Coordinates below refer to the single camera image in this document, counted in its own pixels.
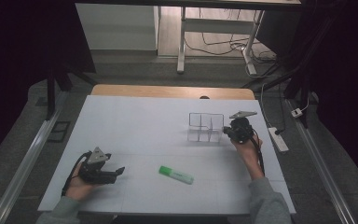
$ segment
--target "cable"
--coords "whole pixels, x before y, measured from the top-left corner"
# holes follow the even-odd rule
[[[264,119],[266,120],[268,126],[270,128],[272,128],[271,123],[269,122],[269,119],[267,118],[267,114],[266,114],[266,110],[264,109],[264,102],[263,102],[263,93],[264,93],[264,85],[266,85],[266,83],[263,84],[263,86],[261,87],[261,96],[260,96],[260,103],[261,103],[261,112],[263,114]],[[282,119],[283,119],[283,128],[282,129],[278,129],[275,134],[280,134],[282,132],[284,132],[286,130],[286,120],[284,118],[284,113],[283,113],[283,105],[282,105],[282,96],[281,96],[281,84],[279,84],[278,86],[279,90],[279,99],[280,99],[280,105],[281,105],[281,112],[282,112]]]
[[[266,72],[263,73],[263,75],[260,75],[260,76],[252,76],[249,71],[247,70],[247,65],[248,63],[246,64],[246,67],[245,67],[245,72],[246,72],[246,75],[248,75],[248,77],[253,77],[253,78],[263,78],[263,77],[276,77],[277,75],[273,75],[273,73],[278,70],[281,65],[280,64],[273,64],[269,69],[267,69]]]
[[[72,168],[72,171],[71,171],[71,174],[68,175],[68,178],[66,178],[66,181],[65,181],[65,185],[63,186],[62,188],[62,192],[61,192],[61,196],[64,196],[66,194],[66,191],[69,189],[69,184],[71,183],[71,180],[73,177],[77,177],[78,175],[76,176],[72,176],[75,172],[75,169],[77,167],[77,165],[80,163],[80,161],[85,158],[85,157],[88,157],[88,155],[90,154],[91,152],[86,152],[86,153],[83,153],[83,155],[81,155],[79,157],[79,159],[77,159],[75,165],[74,165],[74,168]]]
[[[230,10],[230,14],[229,14],[227,19],[231,18],[232,13],[233,13],[233,9]],[[240,14],[241,14],[241,10],[238,11],[238,15],[237,15],[236,20],[238,20],[240,18]],[[199,7],[199,16],[200,16],[200,18],[203,18],[202,11],[201,11],[200,7]],[[228,43],[230,45],[230,48],[232,49],[232,51],[233,50],[238,50],[239,47],[243,47],[243,46],[246,47],[245,43],[241,43],[241,42],[238,43],[237,41],[242,41],[242,40],[245,41],[245,40],[249,39],[249,38],[242,38],[242,39],[233,40],[234,34],[232,34],[230,40],[228,40],[228,41],[207,43],[207,41],[205,40],[204,33],[201,33],[201,35],[202,35],[202,40],[203,40],[205,45],[210,46],[210,45],[218,45],[218,44],[227,44]],[[194,49],[194,48],[191,48],[191,49],[202,51],[202,52],[209,53],[209,54],[212,54],[212,55],[223,55],[223,54],[227,54],[227,53],[232,52],[232,51],[228,51],[228,52],[223,52],[223,53],[213,53],[213,52],[210,52],[210,51],[207,51],[207,50],[204,50],[204,49]]]
[[[320,29],[322,28],[322,24],[320,23],[318,26],[315,26],[313,27],[313,30],[310,32],[310,35],[307,36],[307,38],[301,42],[301,44],[297,45],[289,54],[281,57],[280,59],[277,59],[275,61],[275,64],[273,64],[267,72],[265,72],[262,76],[260,77],[267,77],[269,76],[269,74],[272,74],[272,72],[270,72],[269,70],[276,66],[276,64],[278,65],[278,67],[280,66],[283,66],[285,65],[287,62],[289,62],[289,60],[293,60],[295,58],[295,56],[298,56],[298,58],[301,58],[299,57],[300,55],[298,55],[299,53],[301,53],[304,48],[309,44],[309,42],[315,37],[315,35],[318,34],[318,32],[320,31]],[[303,64],[302,64],[302,61],[300,61],[298,63],[298,65],[293,68],[292,70],[290,70],[289,72],[287,72],[284,76],[282,77],[290,77],[293,73],[297,72],[300,67],[302,67]],[[244,88],[248,88],[249,85],[250,85],[251,82],[249,83],[246,83],[245,85],[243,85],[241,88],[244,89]]]
[[[313,12],[312,15],[310,16],[310,20],[312,20],[313,16],[315,15],[317,7],[318,7],[318,0],[315,0],[315,7],[313,8]]]
[[[253,129],[253,131],[255,132],[255,135],[257,136],[257,142],[258,143],[254,140],[253,137],[250,137],[250,140],[254,144],[255,149],[257,151],[258,162],[260,163],[261,171],[263,172],[264,175],[266,175],[266,172],[264,170],[264,160],[263,160],[263,154],[261,153],[260,140],[258,138],[258,133],[257,133],[257,131],[255,129]]]
[[[228,17],[227,17],[227,20],[228,19],[231,19],[231,16],[232,16],[232,12],[234,11],[234,9],[225,9],[225,11],[229,10],[229,14],[228,14]]]
[[[266,110],[264,109],[264,103],[263,103],[263,91],[264,91],[264,85],[266,85],[266,83],[263,84],[263,86],[261,87],[261,112],[263,113],[263,117],[266,120],[267,124],[269,125],[270,128],[272,128],[271,123],[269,122],[269,119],[267,119],[266,116]]]
[[[191,47],[187,44],[186,39],[185,39],[185,43],[186,43],[186,45],[187,45],[190,49],[197,50],[197,51],[201,51],[201,52],[205,52],[205,53],[209,53],[209,54],[212,54],[212,55],[224,55],[224,54],[228,54],[228,53],[230,53],[230,52],[232,52],[232,51],[235,50],[235,49],[231,49],[231,50],[229,50],[229,51],[227,51],[227,52],[223,52],[223,53],[213,53],[213,52],[210,52],[210,51],[207,51],[207,50],[204,50],[204,49],[194,49],[194,48],[191,48]]]
[[[307,109],[307,108],[308,108],[308,105],[310,105],[310,98],[309,98],[309,97],[308,97],[308,99],[307,99],[307,105],[306,105],[303,109],[301,109],[301,111]]]
[[[283,119],[283,129],[279,129],[279,130],[275,131],[275,134],[280,134],[280,133],[284,132],[284,130],[286,130],[286,120],[284,118],[283,105],[282,105],[282,96],[281,96],[281,83],[278,84],[278,93],[279,93],[279,102],[281,104],[281,112],[282,112],[282,119]]]
[[[258,57],[255,56],[255,53],[254,53],[253,49],[251,49],[251,52],[252,52],[251,58],[253,60],[255,60],[257,63],[275,63],[276,62],[276,58],[268,58],[268,57],[262,58],[260,56],[262,53],[272,52],[272,50],[261,51],[258,54]]]

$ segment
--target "green highlighter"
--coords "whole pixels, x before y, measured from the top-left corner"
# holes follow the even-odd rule
[[[175,171],[169,167],[161,166],[159,167],[158,172],[162,175],[169,176],[170,178],[173,178],[175,180],[179,180],[181,182],[187,183],[191,185],[194,181],[194,177],[179,171]]]

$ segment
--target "table leg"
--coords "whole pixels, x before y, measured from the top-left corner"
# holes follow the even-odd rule
[[[185,72],[185,28],[186,28],[186,8],[182,7],[178,67],[177,67],[178,74],[183,74]]]
[[[256,19],[254,21],[252,32],[249,35],[248,44],[246,45],[246,48],[242,50],[242,55],[244,60],[246,61],[246,66],[248,68],[250,76],[257,75],[257,72],[255,71],[255,65],[253,64],[251,58],[251,50],[252,50],[252,45],[255,41],[255,35],[257,34],[258,26],[260,25],[261,18],[263,17],[263,13],[264,11],[258,11],[258,15],[256,16]]]

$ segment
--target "white table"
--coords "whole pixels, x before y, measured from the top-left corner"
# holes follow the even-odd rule
[[[188,142],[188,114],[225,116],[239,110],[257,111],[249,118],[261,139],[266,177],[282,193],[291,213],[295,208],[260,106],[255,100],[198,100],[124,96],[88,96],[46,194],[40,211],[50,211],[77,158],[99,147],[112,153],[103,167],[125,166],[114,185],[94,190],[81,211],[141,215],[249,214],[251,178],[226,135],[220,143]],[[160,165],[193,175],[187,185],[160,175]]]

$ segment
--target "power strip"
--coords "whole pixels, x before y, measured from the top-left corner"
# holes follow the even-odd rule
[[[286,152],[289,150],[287,145],[284,143],[283,138],[279,134],[275,133],[277,131],[277,128],[268,128],[268,131],[269,135],[271,135],[271,138],[275,143],[275,146],[280,152]]]

